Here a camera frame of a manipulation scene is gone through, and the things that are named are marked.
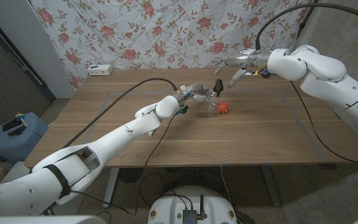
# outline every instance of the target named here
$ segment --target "floral fabric backdrop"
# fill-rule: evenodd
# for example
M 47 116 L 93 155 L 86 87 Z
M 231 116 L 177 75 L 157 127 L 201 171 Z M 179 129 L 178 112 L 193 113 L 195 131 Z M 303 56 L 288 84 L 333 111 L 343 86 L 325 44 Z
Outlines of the floral fabric backdrop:
M 253 48 L 259 29 L 307 0 L 30 0 L 78 89 L 91 64 L 115 69 L 213 67 Z M 262 48 L 291 47 L 306 9 L 286 14 L 261 36 Z

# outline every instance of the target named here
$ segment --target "black strap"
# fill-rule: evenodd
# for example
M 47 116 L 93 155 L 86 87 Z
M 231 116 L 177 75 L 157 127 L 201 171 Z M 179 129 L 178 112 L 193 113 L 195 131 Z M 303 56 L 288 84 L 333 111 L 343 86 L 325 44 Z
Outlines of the black strap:
M 62 185 L 63 189 L 62 192 L 60 193 L 59 199 L 70 194 L 70 186 L 68 185 L 66 177 L 62 174 L 59 168 L 57 168 L 53 164 L 47 165 L 44 168 L 49 169 L 53 174 L 55 174 L 55 177 L 59 180 L 59 183 Z

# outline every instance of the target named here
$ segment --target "wire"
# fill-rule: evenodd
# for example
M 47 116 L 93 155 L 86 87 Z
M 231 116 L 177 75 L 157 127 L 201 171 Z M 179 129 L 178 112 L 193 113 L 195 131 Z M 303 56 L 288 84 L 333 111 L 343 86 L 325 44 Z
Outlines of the wire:
M 224 181 L 223 168 L 222 168 L 222 166 L 221 166 L 221 174 L 222 174 L 223 184 L 224 184 L 224 187 L 226 188 L 227 196 L 229 196 L 229 202 L 230 202 L 230 204 L 231 204 L 231 197 L 230 197 L 229 189 L 227 189 L 226 181 Z
M 191 209 L 193 209 L 193 202 L 191 202 L 191 200 L 190 200 L 188 197 L 186 197 L 186 196 L 183 196 L 183 195 L 177 195 L 177 194 L 163 194 L 163 195 L 159 196 L 158 198 L 160 198 L 160 197 L 164 197 L 164 196 L 177 196 L 177 197 L 183 197 L 183 198 L 185 198 L 185 199 L 189 200 L 189 202 L 190 202 L 190 208 L 191 208 Z
M 296 35 L 296 39 L 299 37 L 299 35 L 301 34 L 303 28 L 305 28 L 306 26 L 306 23 L 308 22 L 309 20 L 309 17 L 311 15 L 311 13 L 313 12 L 314 10 L 314 7 L 310 7 L 310 10 L 308 11 L 307 15 L 305 16 L 305 19 L 303 20 L 303 22 L 301 22 L 301 24 L 299 24 L 299 30 L 298 30 L 298 35 Z
M 132 214 L 131 212 L 128 212 L 128 210 L 126 210 L 125 208 L 122 208 L 121 206 L 115 205 L 115 204 L 113 204 L 113 203 L 111 203 L 111 202 L 105 202 L 104 200 L 100 200 L 100 199 L 98 199 L 98 198 L 96 198 L 96 197 L 94 197 L 94 196 L 92 196 L 92 195 L 87 194 L 87 193 L 79 192 L 79 191 L 76 191 L 76 190 L 71 190 L 70 192 L 88 196 L 88 197 L 92 198 L 93 200 L 96 200 L 96 201 L 98 201 L 98 202 L 105 203 L 105 204 L 107 204 L 107 205 L 110 205 L 110 206 L 119 208 L 119 209 L 121 209 L 122 211 L 124 211 L 124 212 L 126 212 L 126 213 L 132 215 L 133 217 L 135 216 L 135 215 Z
M 321 138 L 320 138 L 320 137 L 318 136 L 318 134 L 317 134 L 316 128 L 315 128 L 314 123 L 313 123 L 313 120 L 311 119 L 311 116 L 310 116 L 309 111 L 308 111 L 308 109 L 307 109 L 307 107 L 306 107 L 306 105 L 305 105 L 305 102 L 303 102 L 303 99 L 302 99 L 301 95 L 299 94 L 298 90 L 296 89 L 295 85 L 293 84 L 293 82 L 290 81 L 290 83 L 292 84 L 292 87 L 295 89 L 296 94 L 298 95 L 299 99 L 301 100 L 302 105 L 303 105 L 303 107 L 304 107 L 304 109 L 305 109 L 305 111 L 306 111 L 306 114 L 308 114 L 309 121 L 310 121 L 311 127 L 313 128 L 314 134 L 316 135 L 316 137 L 317 137 L 317 139 L 320 141 L 320 143 L 321 143 L 326 149 L 328 149 L 330 152 L 332 152 L 335 156 L 338 156 L 339 158 L 344 159 L 344 160 L 347 160 L 347 161 L 349 161 L 349 162 L 355 162 L 355 163 L 358 164 L 358 161 L 354 161 L 354 160 L 352 160 L 352 159 L 348 159 L 348 158 L 346 158 L 346 157 L 344 157 L 344 156 L 341 156 L 341 155 L 339 155 L 338 153 L 334 152 L 333 150 L 331 150 L 331 149 L 323 142 L 323 140 L 321 140 Z
M 226 190 L 224 189 L 224 185 L 220 182 L 213 182 L 211 183 L 209 180 L 204 178 L 203 172 L 211 172 L 213 174 L 216 175 L 216 177 L 219 178 L 219 180 L 221 181 L 221 175 L 218 174 L 217 172 L 213 171 L 213 170 L 209 170 L 209 169 L 200 169 L 199 167 L 197 167 L 198 170 L 195 171 L 190 171 L 190 170 L 185 170 L 185 169 L 179 169 L 179 174 L 181 175 L 181 178 L 179 178 L 178 180 L 175 180 L 173 182 L 180 182 L 183 179 L 186 179 L 188 181 L 190 181 L 191 183 L 194 183 L 196 185 L 202 185 L 204 187 L 210 188 L 215 190 L 216 192 L 222 193 L 225 192 Z M 183 175 L 180 171 L 184 170 L 186 172 L 191 172 L 191 174 L 186 174 Z
M 186 202 L 181 198 L 181 197 L 179 197 L 179 195 L 177 195 L 172 189 L 170 190 L 170 191 L 172 191 L 172 193 L 174 194 L 174 195 L 176 195 L 184 204 L 185 204 L 185 209 L 187 210 L 187 204 L 186 204 Z
M 150 177 L 151 175 L 157 175 L 160 177 L 161 181 L 162 181 L 162 184 L 163 186 L 165 186 L 165 182 L 164 182 L 164 179 L 162 178 L 162 176 L 158 173 L 151 173 L 149 175 L 147 175 L 145 178 L 143 178 L 141 181 L 140 181 L 140 185 L 139 185 L 139 195 L 141 197 L 141 199 L 143 200 L 143 202 L 148 205 L 149 207 L 151 207 L 151 205 L 149 203 L 146 202 L 146 200 L 143 198 L 143 195 L 142 195 L 142 191 L 140 190 L 140 188 L 142 187 L 142 183 L 145 179 L 147 179 L 148 177 Z
M 147 165 L 147 163 L 149 162 L 149 159 L 150 159 L 150 157 L 152 156 L 153 152 L 154 152 L 154 151 L 157 149 L 157 147 L 160 145 L 162 139 L 164 138 L 165 134 L 167 133 L 168 128 L 169 128 L 169 126 L 171 125 L 171 122 L 172 122 L 172 120 L 173 120 L 173 118 L 174 118 L 175 116 L 176 116 L 176 114 L 172 116 L 172 118 L 171 118 L 171 120 L 169 121 L 168 126 L 167 126 L 167 128 L 166 128 L 164 134 L 162 135 L 161 139 L 159 140 L 159 142 L 157 143 L 157 145 L 155 146 L 155 148 L 153 149 L 153 151 L 150 153 L 149 157 L 148 157 L 147 160 L 146 160 L 146 163 L 145 163 L 144 166 L 143 166 L 142 174 L 140 175 L 140 179 L 139 179 L 139 186 L 138 186 L 139 194 L 138 194 L 138 195 L 140 195 L 140 197 L 142 197 L 142 200 L 143 200 L 144 202 L 145 202 L 145 200 L 144 200 L 144 198 L 143 198 L 143 196 L 142 196 L 142 194 L 141 194 L 141 192 L 140 192 L 140 185 L 141 185 L 141 183 L 142 183 L 142 176 L 143 176 L 144 169 L 146 168 L 146 165 Z M 135 215 L 136 215 L 136 213 L 137 213 L 137 201 L 138 201 L 138 200 L 139 200 L 139 196 L 136 197 Z
M 105 112 L 107 112 L 112 106 L 114 106 L 122 97 L 124 97 L 127 93 L 129 93 L 130 91 L 132 91 L 133 89 L 135 89 L 136 87 L 140 86 L 141 84 L 145 83 L 145 82 L 149 82 L 152 80 L 161 80 L 161 81 L 165 81 L 168 82 L 169 84 L 172 85 L 173 90 L 177 91 L 178 88 L 175 86 L 175 84 L 173 84 L 170 80 L 164 79 L 164 78 L 149 78 L 146 80 L 141 81 L 140 83 L 134 85 L 133 87 L 131 87 L 130 89 L 128 89 L 127 91 L 125 91 L 123 94 L 121 94 L 120 96 L 118 96 L 118 98 L 116 100 L 114 100 L 106 109 L 104 109 L 99 115 L 97 115 L 94 120 L 92 120 L 88 125 L 85 126 L 85 128 L 83 128 L 78 134 L 76 134 L 68 143 L 66 143 L 63 148 L 68 147 L 71 143 L 73 143 L 78 137 L 80 137 L 93 123 L 95 123 L 100 117 L 102 117 L 103 114 L 105 114 Z
M 107 171 L 107 169 L 105 169 L 105 170 L 103 171 L 103 173 L 99 175 L 99 177 L 95 178 L 95 180 L 97 180 L 97 179 L 99 179 L 101 176 L 103 176 L 103 174 L 104 174 L 106 171 Z
M 97 215 L 100 215 L 100 214 L 102 214 L 102 213 L 107 213 L 107 214 L 109 214 L 109 222 L 108 222 L 108 224 L 110 224 L 111 219 L 112 219 L 111 213 L 110 213 L 109 211 L 102 211 L 102 212 L 99 212 Z
M 301 5 L 297 5 L 294 7 L 291 7 L 289 9 L 286 9 L 280 13 L 278 13 L 275 17 L 273 17 L 271 20 L 267 21 L 267 23 L 259 30 L 258 35 L 256 36 L 255 39 L 255 49 L 256 50 L 260 50 L 260 35 L 262 35 L 262 32 L 266 29 L 266 27 L 271 24 L 273 21 L 275 21 L 276 19 L 278 19 L 280 16 L 294 11 L 296 9 L 300 9 L 300 8 L 304 8 L 304 7 L 326 7 L 326 8 L 331 8 L 331 9 L 339 9 L 341 11 L 346 11 L 346 12 L 350 12 L 353 15 L 358 16 L 358 10 L 356 9 L 352 9 L 350 7 L 346 7 L 346 6 L 341 6 L 338 4 L 328 4 L 328 3 L 306 3 L 306 4 L 301 4 Z
M 50 207 L 50 213 L 51 213 L 52 215 L 55 215 L 55 212 L 53 212 L 53 207 Z

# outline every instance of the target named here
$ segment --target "small red object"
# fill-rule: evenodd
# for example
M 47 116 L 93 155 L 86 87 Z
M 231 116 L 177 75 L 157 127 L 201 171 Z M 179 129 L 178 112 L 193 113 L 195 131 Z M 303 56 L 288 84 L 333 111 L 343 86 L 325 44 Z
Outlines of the small red object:
M 216 105 L 216 107 L 222 114 L 227 113 L 227 110 L 230 108 L 229 103 L 225 103 L 224 101 L 220 102 L 220 104 Z

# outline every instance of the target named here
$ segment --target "blue container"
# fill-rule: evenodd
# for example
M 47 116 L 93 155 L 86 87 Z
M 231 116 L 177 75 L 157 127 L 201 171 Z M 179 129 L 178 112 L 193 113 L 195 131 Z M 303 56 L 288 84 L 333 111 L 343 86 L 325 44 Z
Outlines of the blue container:
M 0 156 L 10 164 L 24 162 L 48 130 L 48 126 L 33 112 L 25 114 L 24 121 L 27 123 L 27 127 L 20 135 L 7 135 L 8 132 L 19 126 L 7 131 L 2 131 L 2 125 L 0 126 Z

